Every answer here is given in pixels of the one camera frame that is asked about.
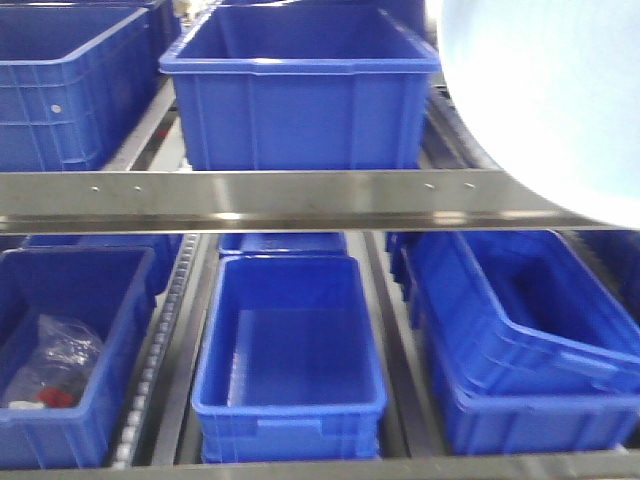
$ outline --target blue plastic bin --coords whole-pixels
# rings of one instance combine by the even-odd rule
[[[227,257],[192,394],[205,462],[372,458],[386,394],[357,262]]]
[[[0,391],[36,347],[39,314],[77,318],[105,342],[73,408],[0,409],[0,467],[99,467],[154,297],[148,249],[13,250],[0,256]]]
[[[220,237],[220,257],[230,255],[347,255],[344,234],[227,233]]]
[[[431,342],[433,390],[458,455],[615,448],[638,423],[640,395],[489,396],[468,392],[451,353]]]
[[[640,329],[556,234],[426,233],[405,252],[414,321],[467,391],[640,391]]]
[[[100,168],[155,95],[145,9],[0,7],[1,171]]]
[[[439,69],[367,4],[214,6],[160,65],[195,170],[416,168]]]
[[[52,246],[150,247],[155,255],[149,269],[149,286],[154,294],[167,288],[182,235],[31,235],[22,248]]]

